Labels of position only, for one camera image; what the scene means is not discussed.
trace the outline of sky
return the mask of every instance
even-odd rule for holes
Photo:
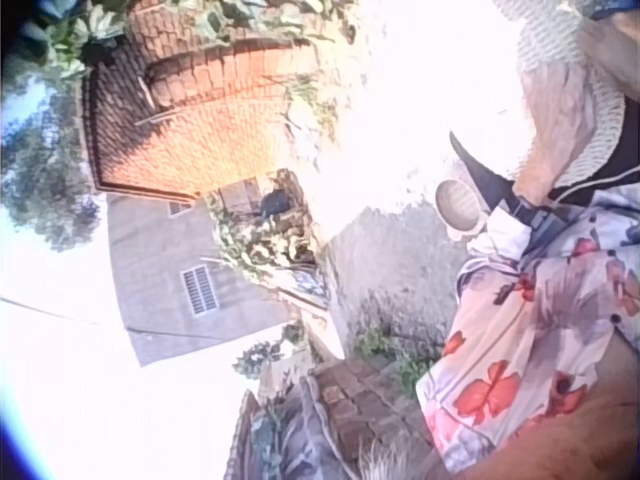
[[[8,103],[3,125],[42,95]],[[121,327],[106,221],[54,253],[0,208],[0,405],[43,479],[222,478],[246,388],[231,364],[281,327],[140,368]]]

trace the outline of gray building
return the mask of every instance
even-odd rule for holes
[[[290,319],[286,304],[275,294],[228,267],[203,260],[216,257],[203,200],[189,206],[109,195],[107,201],[118,304],[140,365]],[[243,203],[237,186],[228,189],[227,201],[236,208]]]

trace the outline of concrete ground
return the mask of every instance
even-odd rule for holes
[[[453,152],[439,99],[423,82],[429,72],[419,55],[419,19],[398,7],[362,2],[350,13],[356,44],[319,47],[338,85],[336,142],[297,142],[295,170],[316,222],[330,312],[345,346],[363,324],[380,319],[406,335],[435,331],[441,338],[455,312],[453,285],[465,258],[430,205]],[[423,7],[411,8],[421,15]]]

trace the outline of floral clothing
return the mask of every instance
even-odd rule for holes
[[[451,473],[579,407],[614,329],[640,347],[640,185],[531,229],[498,207],[469,244],[442,359],[416,390]]]

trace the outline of wire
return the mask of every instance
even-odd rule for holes
[[[145,330],[145,329],[140,329],[140,328],[134,328],[134,327],[128,327],[126,325],[122,325],[122,327],[112,327],[110,325],[105,325],[103,323],[100,322],[91,322],[88,320],[81,320],[78,318],[71,318],[71,317],[66,317],[64,315],[59,315],[57,313],[52,313],[52,312],[48,312],[46,310],[41,310],[39,308],[36,307],[32,307],[30,305],[26,305],[24,303],[21,302],[17,302],[15,300],[11,300],[8,299],[6,297],[2,297],[0,296],[0,302],[4,302],[4,303],[8,303],[9,305],[14,305],[16,307],[21,307],[21,308],[26,308],[27,310],[31,310],[37,313],[42,313],[44,315],[48,315],[50,317],[55,317],[55,318],[61,318],[63,320],[69,320],[72,322],[78,322],[78,323],[84,323],[86,325],[95,325],[95,326],[99,326],[99,327],[106,327],[106,328],[114,328],[116,330],[125,330],[129,333],[133,333],[136,335],[164,335],[164,336],[170,336],[170,337],[186,337],[186,338],[199,338],[199,339],[206,339],[206,340],[217,340],[220,342],[227,342],[231,339],[228,338],[220,338],[220,337],[212,337],[210,335],[191,335],[188,333],[176,333],[176,332],[162,332],[162,331],[158,331],[158,330]]]
[[[572,193],[577,192],[578,190],[581,190],[581,189],[586,188],[586,187],[592,187],[594,185],[600,185],[600,184],[603,184],[603,183],[611,183],[611,182],[615,182],[615,181],[618,181],[618,180],[622,180],[624,177],[626,177],[627,175],[631,175],[634,172],[640,172],[640,165],[638,165],[637,167],[630,168],[626,172],[623,172],[620,175],[617,175],[615,177],[602,178],[600,180],[593,180],[591,182],[586,182],[586,183],[582,183],[580,185],[576,185],[575,187],[570,188],[569,190],[564,192],[562,195],[560,195],[558,198],[556,198],[553,201],[553,203],[551,204],[552,208],[556,208],[558,206],[558,204],[562,201],[563,198],[566,198],[568,195],[571,195]]]

